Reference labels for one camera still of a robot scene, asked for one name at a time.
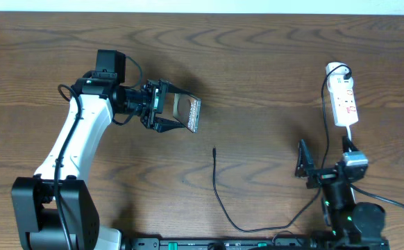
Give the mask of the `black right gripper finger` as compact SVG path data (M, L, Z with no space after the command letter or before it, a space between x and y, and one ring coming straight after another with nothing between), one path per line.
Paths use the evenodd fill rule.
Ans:
M357 151L357 147L353 144L353 142L347 135L342 137L342 149L344 153Z
M298 143L298 159L295 167L295 177L309 177L315 169L315 163L312 159L305 140Z

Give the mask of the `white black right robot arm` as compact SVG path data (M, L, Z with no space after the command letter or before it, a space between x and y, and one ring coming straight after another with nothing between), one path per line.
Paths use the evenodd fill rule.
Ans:
M334 166L319 169L304 140L298 143L298 160L294 175L306 179L308 189L323 193L321 205L324 221L330 231L312 233L310 248L317 249L386 249L381 236L385 210L369 202L356 202L351 184L364 178L367 157L344 136L342 159Z

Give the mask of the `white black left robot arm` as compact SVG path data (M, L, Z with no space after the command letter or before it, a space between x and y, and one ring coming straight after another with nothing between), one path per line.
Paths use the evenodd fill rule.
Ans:
M125 85L128 56L100 49L96 67L73 85L59 85L69 102L63 128L44 162L11 190L24 249L130 249L131 241L102 226L87 188L92 161L115 115L139 117L145 128L198 131L201 100L166 80Z

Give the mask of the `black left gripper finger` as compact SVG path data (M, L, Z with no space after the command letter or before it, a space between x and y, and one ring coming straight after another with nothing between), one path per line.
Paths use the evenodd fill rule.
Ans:
M190 114L192 109L192 101L190 99L193 98L193 94L163 79L160 79L160 84L162 85L163 97L160 96L159 113L162 113L165 109L166 95L174 94L173 111L176 111L178 114Z
M153 119L153 130L157 131L158 133L164 133L166 131L184 127L185 126L182 123L177 121L172 121L161 117L155 117Z

